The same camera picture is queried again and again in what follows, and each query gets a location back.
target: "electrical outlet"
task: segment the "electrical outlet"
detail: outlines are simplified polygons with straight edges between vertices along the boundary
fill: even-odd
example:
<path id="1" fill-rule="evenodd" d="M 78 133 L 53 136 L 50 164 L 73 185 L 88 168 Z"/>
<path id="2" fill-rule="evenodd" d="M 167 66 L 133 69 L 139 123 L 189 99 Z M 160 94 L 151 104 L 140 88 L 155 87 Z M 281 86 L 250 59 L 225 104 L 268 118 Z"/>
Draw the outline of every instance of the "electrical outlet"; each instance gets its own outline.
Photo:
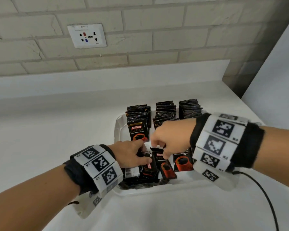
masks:
<path id="1" fill-rule="evenodd" d="M 107 46 L 102 24 L 70 25 L 67 29 L 77 49 Z"/>

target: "wrist-worn device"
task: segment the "wrist-worn device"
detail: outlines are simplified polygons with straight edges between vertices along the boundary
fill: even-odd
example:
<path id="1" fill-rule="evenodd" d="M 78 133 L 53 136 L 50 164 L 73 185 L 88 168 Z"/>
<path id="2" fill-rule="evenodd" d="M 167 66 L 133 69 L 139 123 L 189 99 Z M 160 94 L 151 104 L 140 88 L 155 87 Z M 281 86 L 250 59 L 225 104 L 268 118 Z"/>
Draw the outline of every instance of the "wrist-worn device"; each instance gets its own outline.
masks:
<path id="1" fill-rule="evenodd" d="M 190 137 L 195 171 L 224 190 L 238 182 L 235 167 L 251 168 L 256 160 L 264 130 L 250 120 L 224 113 L 197 118 Z"/>
<path id="2" fill-rule="evenodd" d="M 89 146 L 64 163 L 64 170 L 80 186 L 73 207 L 86 218 L 117 184 L 123 180 L 122 170 L 112 150 L 106 145 Z"/>

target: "plastic tray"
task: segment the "plastic tray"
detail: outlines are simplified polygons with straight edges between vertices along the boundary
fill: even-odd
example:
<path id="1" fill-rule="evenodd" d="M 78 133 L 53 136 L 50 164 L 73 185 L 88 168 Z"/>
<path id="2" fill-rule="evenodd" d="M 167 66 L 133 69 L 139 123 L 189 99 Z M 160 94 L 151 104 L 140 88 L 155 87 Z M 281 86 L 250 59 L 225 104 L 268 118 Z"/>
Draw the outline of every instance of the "plastic tray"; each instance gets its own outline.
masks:
<path id="1" fill-rule="evenodd" d="M 155 116 L 155 111 L 151 113 L 152 117 Z M 154 127 L 150 128 L 150 134 L 154 132 Z M 121 115 L 116 120 L 115 131 L 114 131 L 114 139 L 116 141 L 125 141 L 131 140 L 127 123 L 126 123 L 126 115 Z M 151 142 L 145 143 L 147 148 L 151 147 Z M 169 161 L 173 167 L 173 158 L 172 156 L 169 158 Z M 167 185 L 157 185 L 151 188 L 144 189 L 129 189 L 122 190 L 119 186 L 115 187 L 113 191 L 120 195 L 138 195 L 138 194 L 146 194 L 146 193 L 154 193 L 154 192 L 163 192 L 170 190 L 181 190 L 187 188 L 196 188 L 203 186 L 212 186 L 212 183 L 208 182 L 204 179 L 202 175 L 197 173 L 196 171 L 185 171 L 185 172 L 176 172 L 177 179 L 171 179 Z"/>

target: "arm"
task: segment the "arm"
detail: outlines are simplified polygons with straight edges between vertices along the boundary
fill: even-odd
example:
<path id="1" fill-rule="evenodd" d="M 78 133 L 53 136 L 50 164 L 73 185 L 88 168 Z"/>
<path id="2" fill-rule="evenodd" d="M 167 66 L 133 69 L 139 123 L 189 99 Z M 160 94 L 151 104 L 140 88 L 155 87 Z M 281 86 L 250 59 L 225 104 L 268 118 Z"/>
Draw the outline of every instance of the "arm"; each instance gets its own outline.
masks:
<path id="1" fill-rule="evenodd" d="M 190 147 L 196 119 L 166 121 L 151 136 L 152 146 L 164 146 L 164 158 Z M 265 130 L 253 169 L 289 186 L 289 130 L 261 127 Z"/>
<path id="2" fill-rule="evenodd" d="M 117 142 L 109 146 L 120 167 L 136 167 L 151 162 L 138 157 L 142 140 Z M 42 230 L 79 193 L 64 165 L 31 178 L 0 193 L 0 231 Z"/>

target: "red cup image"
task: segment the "red cup image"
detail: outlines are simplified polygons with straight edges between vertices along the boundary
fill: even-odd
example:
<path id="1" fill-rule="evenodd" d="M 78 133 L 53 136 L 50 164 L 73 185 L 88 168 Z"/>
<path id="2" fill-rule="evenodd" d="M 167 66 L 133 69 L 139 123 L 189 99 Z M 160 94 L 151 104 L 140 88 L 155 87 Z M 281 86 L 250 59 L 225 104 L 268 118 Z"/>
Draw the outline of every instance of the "red cup image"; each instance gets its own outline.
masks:
<path id="1" fill-rule="evenodd" d="M 162 170 L 167 179 L 175 179 L 177 178 L 176 174 L 174 173 L 173 169 L 170 165 L 166 164 L 165 162 L 161 165 Z"/>
<path id="2" fill-rule="evenodd" d="M 135 135 L 133 137 L 133 140 L 143 140 L 144 142 L 147 142 L 148 138 L 144 134 L 140 133 L 140 134 Z"/>
<path id="3" fill-rule="evenodd" d="M 193 164 L 189 161 L 189 158 L 185 155 L 176 159 L 176 165 L 179 171 L 191 171 L 193 170 Z"/>

